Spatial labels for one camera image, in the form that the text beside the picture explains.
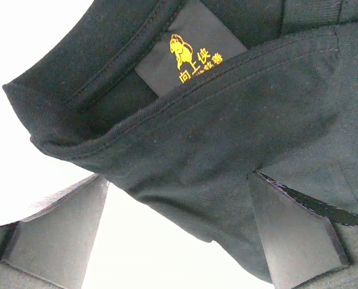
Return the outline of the black daisy t-shirt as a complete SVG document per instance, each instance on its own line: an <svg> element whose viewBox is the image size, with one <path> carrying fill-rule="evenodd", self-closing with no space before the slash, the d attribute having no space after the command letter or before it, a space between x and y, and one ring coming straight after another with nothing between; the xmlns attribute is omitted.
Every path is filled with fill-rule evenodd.
<svg viewBox="0 0 358 289"><path fill-rule="evenodd" d="M94 1L3 89L40 152L263 281L252 173L358 214L358 1Z"/></svg>

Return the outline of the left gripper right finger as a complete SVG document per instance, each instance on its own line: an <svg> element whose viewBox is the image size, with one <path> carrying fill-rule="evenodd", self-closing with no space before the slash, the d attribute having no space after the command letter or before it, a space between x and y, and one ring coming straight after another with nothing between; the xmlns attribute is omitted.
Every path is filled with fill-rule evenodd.
<svg viewBox="0 0 358 289"><path fill-rule="evenodd" d="M358 288L358 214L261 172L248 184L275 288Z"/></svg>

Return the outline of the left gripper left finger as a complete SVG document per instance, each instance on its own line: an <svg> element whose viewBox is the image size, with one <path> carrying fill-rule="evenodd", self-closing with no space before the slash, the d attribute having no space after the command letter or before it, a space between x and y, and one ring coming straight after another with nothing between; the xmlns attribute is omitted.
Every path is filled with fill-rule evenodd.
<svg viewBox="0 0 358 289"><path fill-rule="evenodd" d="M42 211L0 226L0 288L81 288L108 187L92 175Z"/></svg>

